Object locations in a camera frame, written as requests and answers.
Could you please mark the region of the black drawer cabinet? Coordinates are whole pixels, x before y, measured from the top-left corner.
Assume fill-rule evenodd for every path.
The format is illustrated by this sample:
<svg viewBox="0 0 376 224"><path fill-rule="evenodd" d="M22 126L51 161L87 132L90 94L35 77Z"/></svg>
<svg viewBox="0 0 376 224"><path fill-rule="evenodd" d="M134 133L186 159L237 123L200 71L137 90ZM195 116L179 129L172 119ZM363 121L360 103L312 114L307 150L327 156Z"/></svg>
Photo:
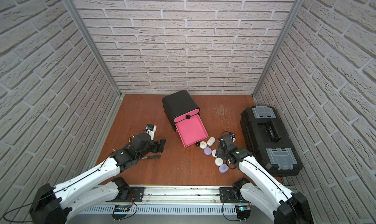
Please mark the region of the black drawer cabinet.
<svg viewBox="0 0 376 224"><path fill-rule="evenodd" d="M163 108L172 128L176 131L174 119L194 109L200 109L187 90L170 94L162 98Z"/></svg>

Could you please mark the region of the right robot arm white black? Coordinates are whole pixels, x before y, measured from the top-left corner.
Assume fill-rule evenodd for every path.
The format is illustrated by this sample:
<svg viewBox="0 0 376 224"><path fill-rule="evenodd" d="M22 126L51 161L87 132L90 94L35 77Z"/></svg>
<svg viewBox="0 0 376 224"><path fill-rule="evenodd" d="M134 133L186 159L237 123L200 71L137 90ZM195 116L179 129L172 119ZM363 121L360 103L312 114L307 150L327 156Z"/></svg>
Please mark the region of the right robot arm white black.
<svg viewBox="0 0 376 224"><path fill-rule="evenodd" d="M244 147L235 144L235 134L218 138L216 156L247 175L252 182L240 179L233 184L233 196L255 205L274 224L313 224L307 198L278 182Z"/></svg>

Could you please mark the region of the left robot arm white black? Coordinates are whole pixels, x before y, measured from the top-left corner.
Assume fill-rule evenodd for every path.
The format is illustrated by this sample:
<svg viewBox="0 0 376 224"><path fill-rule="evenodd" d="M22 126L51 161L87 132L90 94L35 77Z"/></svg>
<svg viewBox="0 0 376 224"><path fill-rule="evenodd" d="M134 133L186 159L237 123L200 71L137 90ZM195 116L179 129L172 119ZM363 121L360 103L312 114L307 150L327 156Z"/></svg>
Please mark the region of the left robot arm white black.
<svg viewBox="0 0 376 224"><path fill-rule="evenodd" d="M35 224L64 224L83 211L128 195L119 174L135 166L148 153L162 153L166 140L154 141L154 132L141 132L96 167L55 186L40 187L29 210Z"/></svg>

